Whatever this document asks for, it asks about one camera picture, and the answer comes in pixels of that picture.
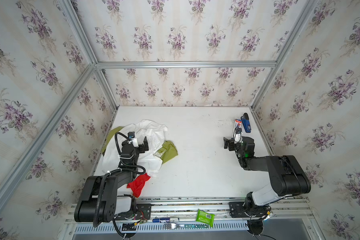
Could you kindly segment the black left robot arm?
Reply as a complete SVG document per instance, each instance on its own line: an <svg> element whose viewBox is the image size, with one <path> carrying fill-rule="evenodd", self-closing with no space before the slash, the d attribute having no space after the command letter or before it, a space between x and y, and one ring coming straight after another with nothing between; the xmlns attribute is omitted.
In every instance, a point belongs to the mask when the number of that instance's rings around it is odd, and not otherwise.
<svg viewBox="0 0 360 240"><path fill-rule="evenodd" d="M118 189L146 173L146 169L138 165L138 159L149 150L147 137L137 146L133 145L131 132L128 136L117 133L114 138L120 160L118 168L86 179L74 212L77 223L92 223L97 227L112 221L116 214Z"/></svg>

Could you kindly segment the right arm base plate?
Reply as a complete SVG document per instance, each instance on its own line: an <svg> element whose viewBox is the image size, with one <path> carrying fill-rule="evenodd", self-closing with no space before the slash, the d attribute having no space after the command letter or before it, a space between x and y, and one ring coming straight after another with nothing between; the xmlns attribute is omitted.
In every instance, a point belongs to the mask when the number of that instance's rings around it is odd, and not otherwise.
<svg viewBox="0 0 360 240"><path fill-rule="evenodd" d="M270 206L257 206L246 202L229 202L232 218L263 218L271 212Z"/></svg>

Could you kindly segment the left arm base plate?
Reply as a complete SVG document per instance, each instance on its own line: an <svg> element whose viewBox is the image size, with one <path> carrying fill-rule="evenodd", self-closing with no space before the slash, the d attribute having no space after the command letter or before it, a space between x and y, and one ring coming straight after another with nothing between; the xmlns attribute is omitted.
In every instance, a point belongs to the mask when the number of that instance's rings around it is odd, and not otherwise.
<svg viewBox="0 0 360 240"><path fill-rule="evenodd" d="M118 214L116 219L119 221L149 220L151 218L151 212L151 204L137 204L131 207L128 212Z"/></svg>

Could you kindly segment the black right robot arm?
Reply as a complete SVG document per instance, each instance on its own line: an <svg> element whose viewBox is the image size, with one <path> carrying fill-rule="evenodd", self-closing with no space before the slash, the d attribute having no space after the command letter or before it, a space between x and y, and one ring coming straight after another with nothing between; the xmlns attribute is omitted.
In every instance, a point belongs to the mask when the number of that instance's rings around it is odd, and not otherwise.
<svg viewBox="0 0 360 240"><path fill-rule="evenodd" d="M250 137L224 138L224 148L235 152L245 171L267 172L270 178L269 184L248 193L244 202L229 203L232 218L265 219L270 204L311 191L310 180L293 155L256 157L255 141Z"/></svg>

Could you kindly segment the red cloth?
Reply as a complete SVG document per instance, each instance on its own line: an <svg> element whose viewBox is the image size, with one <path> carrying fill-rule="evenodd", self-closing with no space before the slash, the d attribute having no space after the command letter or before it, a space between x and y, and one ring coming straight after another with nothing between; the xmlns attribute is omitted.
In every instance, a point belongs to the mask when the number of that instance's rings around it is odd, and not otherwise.
<svg viewBox="0 0 360 240"><path fill-rule="evenodd" d="M127 184L127 189L133 192L135 198L139 198L146 182L149 181L150 178L148 174L139 175L133 182Z"/></svg>

